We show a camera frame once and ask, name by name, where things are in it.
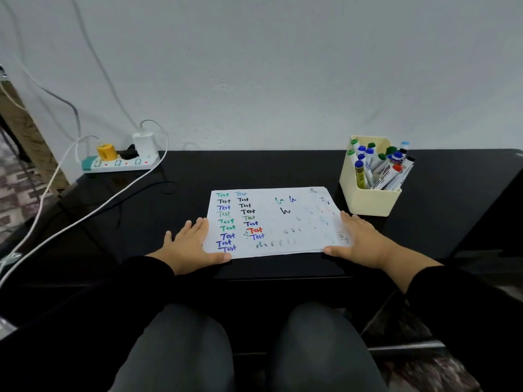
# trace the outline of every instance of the cream plastic box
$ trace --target cream plastic box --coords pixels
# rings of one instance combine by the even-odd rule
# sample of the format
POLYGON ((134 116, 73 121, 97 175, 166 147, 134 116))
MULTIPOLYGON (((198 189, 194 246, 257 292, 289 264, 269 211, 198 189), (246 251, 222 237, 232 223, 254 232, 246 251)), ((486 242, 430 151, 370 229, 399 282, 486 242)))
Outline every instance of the cream plastic box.
MULTIPOLYGON (((367 146, 369 143, 376 143, 378 153, 385 152, 387 147, 392 144, 388 138, 377 136, 351 136, 350 139, 358 139, 360 145, 367 146)), ((349 142, 347 151, 353 149, 349 142)), ((399 191, 384 190, 362 190, 356 184, 356 171, 350 161, 350 157, 345 153, 342 175, 339 178, 342 186, 345 201, 352 214, 367 216, 388 216, 397 198, 401 194, 399 191)))

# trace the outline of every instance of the stack of paper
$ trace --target stack of paper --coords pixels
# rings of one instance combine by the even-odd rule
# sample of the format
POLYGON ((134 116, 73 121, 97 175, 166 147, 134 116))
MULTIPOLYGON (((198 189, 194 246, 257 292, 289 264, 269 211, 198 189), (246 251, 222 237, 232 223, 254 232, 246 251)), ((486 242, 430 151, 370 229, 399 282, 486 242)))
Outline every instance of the stack of paper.
POLYGON ((352 245, 325 187, 213 191, 207 218, 204 250, 235 259, 352 245))

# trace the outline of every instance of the black sleeve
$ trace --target black sleeve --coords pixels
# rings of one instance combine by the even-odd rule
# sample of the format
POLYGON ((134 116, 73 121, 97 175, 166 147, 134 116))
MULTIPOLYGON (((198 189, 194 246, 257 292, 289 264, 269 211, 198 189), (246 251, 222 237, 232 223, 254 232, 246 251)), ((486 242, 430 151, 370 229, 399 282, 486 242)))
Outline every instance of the black sleeve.
POLYGON ((451 267, 421 270, 407 299, 485 391, 515 390, 523 360, 523 303, 451 267))
POLYGON ((174 279, 160 260, 126 260, 103 282, 0 341, 1 388, 107 391, 169 300, 174 279))

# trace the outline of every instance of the yellow plug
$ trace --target yellow plug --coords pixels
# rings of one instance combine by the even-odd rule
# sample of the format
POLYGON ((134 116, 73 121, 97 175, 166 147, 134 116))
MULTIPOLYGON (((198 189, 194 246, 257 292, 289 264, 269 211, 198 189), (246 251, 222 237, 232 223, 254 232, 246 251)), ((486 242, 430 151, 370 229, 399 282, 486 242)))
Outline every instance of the yellow plug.
POLYGON ((102 161, 114 161, 118 158, 118 154, 112 144, 102 144, 96 150, 102 161))

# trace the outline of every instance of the black table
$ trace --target black table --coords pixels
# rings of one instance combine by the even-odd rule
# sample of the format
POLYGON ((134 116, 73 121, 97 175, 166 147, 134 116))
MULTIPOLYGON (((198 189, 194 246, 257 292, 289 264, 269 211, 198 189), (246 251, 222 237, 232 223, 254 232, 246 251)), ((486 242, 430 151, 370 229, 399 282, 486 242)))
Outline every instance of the black table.
MULTIPOLYGON (((511 243, 506 228, 496 223, 502 217, 514 217, 515 202, 511 201, 515 201, 517 185, 522 181, 520 151, 409 153, 416 157, 416 165, 390 216, 365 217, 378 230, 440 260, 462 250, 519 250, 511 243)), ((338 184, 344 156, 344 151, 170 151, 149 176, 26 260, 0 291, 0 313, 23 322, 99 280, 126 257, 158 249, 166 230, 177 231, 187 219, 206 215, 211 190, 325 186, 336 205, 348 210, 338 184)), ((21 251, 29 251, 88 214, 142 174, 136 171, 82 176, 44 213, 21 251)), ((0 255, 6 254, 10 244, 13 242, 3 245, 0 255)), ((300 294, 302 290, 310 291, 311 281, 316 284, 308 298, 322 299, 322 293, 327 297, 336 291, 346 292, 348 280, 355 292, 361 292, 369 280, 376 286, 376 278, 381 278, 383 290, 376 293, 379 301, 392 287, 378 273, 322 253, 303 253, 233 260, 210 270, 206 277, 239 282, 231 288, 231 297, 241 286, 251 297, 272 295, 278 300, 279 289, 292 295, 288 287, 296 286, 293 302, 304 298, 300 294)))

